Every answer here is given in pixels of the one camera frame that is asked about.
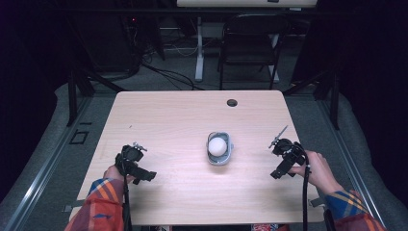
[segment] dark background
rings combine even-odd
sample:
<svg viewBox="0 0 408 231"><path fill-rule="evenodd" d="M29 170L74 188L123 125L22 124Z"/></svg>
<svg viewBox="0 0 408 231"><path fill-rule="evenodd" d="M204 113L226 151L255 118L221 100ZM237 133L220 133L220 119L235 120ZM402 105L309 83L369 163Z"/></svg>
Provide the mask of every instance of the dark background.
<svg viewBox="0 0 408 231"><path fill-rule="evenodd" d="M95 62L62 17L50 19L41 10L47 2L19 0L1 4L3 199L48 125L57 102L54 90L67 82L73 66L95 69ZM373 166L388 189L408 206L408 186L404 184L404 166L408 161L405 147L408 121L404 113L408 111L406 3L370 1L369 6L362 6L356 0L319 1L319 11L350 12L356 8L362 13L362 18L353 24L358 34L350 34L349 24L344 22L312 22L293 80L304 80L326 69L334 54L342 49L342 42L355 37L352 52L339 73L341 93L350 101L366 135ZM113 47L115 44L121 49L126 47L118 42ZM129 67L126 66L129 59L120 61L117 66Z"/></svg>

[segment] wooden table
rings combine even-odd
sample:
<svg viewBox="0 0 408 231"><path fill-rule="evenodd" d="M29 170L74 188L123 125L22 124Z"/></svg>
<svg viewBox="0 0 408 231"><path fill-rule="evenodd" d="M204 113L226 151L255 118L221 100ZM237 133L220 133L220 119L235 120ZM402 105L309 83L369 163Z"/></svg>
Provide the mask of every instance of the wooden table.
<svg viewBox="0 0 408 231"><path fill-rule="evenodd" d="M236 107L227 105L235 99ZM303 178L270 176L282 158L268 146L298 141L280 91L133 91L117 95L78 199L101 177L125 144L148 151L140 167L157 171L151 182L129 185L134 225L287 223L302 221ZM206 142L227 132L235 148L230 162L213 166ZM312 185L308 198L319 197ZM309 221L322 208L308 207Z"/></svg>

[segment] black chair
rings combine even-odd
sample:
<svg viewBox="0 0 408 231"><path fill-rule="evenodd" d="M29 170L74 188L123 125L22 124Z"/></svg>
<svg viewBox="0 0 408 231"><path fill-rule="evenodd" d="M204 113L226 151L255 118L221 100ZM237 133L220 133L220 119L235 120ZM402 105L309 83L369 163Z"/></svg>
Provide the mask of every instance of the black chair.
<svg viewBox="0 0 408 231"><path fill-rule="evenodd" d="M219 89L222 90L224 65L273 65L269 89L278 65L283 37L291 30L291 24L284 15L250 13L229 18L223 27L219 52ZM272 45L271 35L279 35Z"/></svg>

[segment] chair leg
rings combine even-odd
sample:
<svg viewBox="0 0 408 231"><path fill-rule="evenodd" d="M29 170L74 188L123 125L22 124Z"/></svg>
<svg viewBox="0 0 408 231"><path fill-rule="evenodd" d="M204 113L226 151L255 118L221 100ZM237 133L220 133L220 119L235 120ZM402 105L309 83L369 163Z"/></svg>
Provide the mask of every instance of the chair leg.
<svg viewBox="0 0 408 231"><path fill-rule="evenodd" d="M337 73L333 76L333 88L330 102L330 120L336 130L339 130L338 114L339 114L339 82L340 77Z"/></svg>
<svg viewBox="0 0 408 231"><path fill-rule="evenodd" d="M276 65L277 65L277 63L275 63L275 65L273 66L273 71L272 71L272 74L271 74L271 76L270 76L270 84L269 84L269 89L270 89L270 90L272 90L272 88L273 88L273 81L275 80Z"/></svg>
<svg viewBox="0 0 408 231"><path fill-rule="evenodd" d="M219 90L222 90L222 82L224 78L224 65L222 62L219 62Z"/></svg>

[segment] cable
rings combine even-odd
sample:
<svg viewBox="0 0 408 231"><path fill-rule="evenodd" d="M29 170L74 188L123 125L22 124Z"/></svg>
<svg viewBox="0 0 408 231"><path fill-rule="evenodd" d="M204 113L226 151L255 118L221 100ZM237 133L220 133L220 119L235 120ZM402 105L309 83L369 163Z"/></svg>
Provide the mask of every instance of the cable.
<svg viewBox="0 0 408 231"><path fill-rule="evenodd" d="M216 90L218 90L218 88L219 88L219 86L218 86L218 85L211 85L211 84L195 84L195 86L197 86L197 85L199 85L199 86L215 87L215 88L216 88Z"/></svg>
<svg viewBox="0 0 408 231"><path fill-rule="evenodd" d="M166 49L166 50L176 50L180 55L182 55L184 57L188 57L190 55L193 55L198 49L198 46L196 46L194 48L178 48L175 45L171 45L171 46L173 46L175 49ZM190 52L189 54L184 54L183 52L180 51L181 49L194 49L194 50L192 52Z"/></svg>
<svg viewBox="0 0 408 231"><path fill-rule="evenodd" d="M159 73L159 74L163 75L165 78L167 78L167 80L171 84L173 84L173 86L175 86L174 83L171 82L169 79L172 79L172 80L178 81L178 82L180 82L182 84L185 84L187 86L190 86L191 90L204 90L202 88L197 87L189 77L187 77L187 76L185 76L183 74L180 74L180 73L177 73L177 72L174 72L174 71L171 71L171 70L159 69L159 68L153 67L153 66L148 65L148 64L141 64L141 65L148 68L148 69L150 69L150 70L152 70L152 71L154 71L154 72L156 72L156 73Z"/></svg>
<svg viewBox="0 0 408 231"><path fill-rule="evenodd" d="M302 193L302 202L303 202L303 230L307 231L308 227L308 220L307 220L307 186L309 183L309 173L310 173L310 165L309 165L309 158L307 157L307 154L305 151L303 151L303 156L305 158L305 175L303 178L303 193Z"/></svg>
<svg viewBox="0 0 408 231"><path fill-rule="evenodd" d="M124 165L124 160L125 157L123 156L123 151L120 152L120 158L122 159L121 163L122 163L122 169L124 171L123 174L123 194L125 197L125 202L123 203L122 207L123 207L123 230L124 231L128 231L132 229L132 221L130 218L130 200L129 200L129 187L127 185L127 179L126 179L126 171L125 171L125 165Z"/></svg>

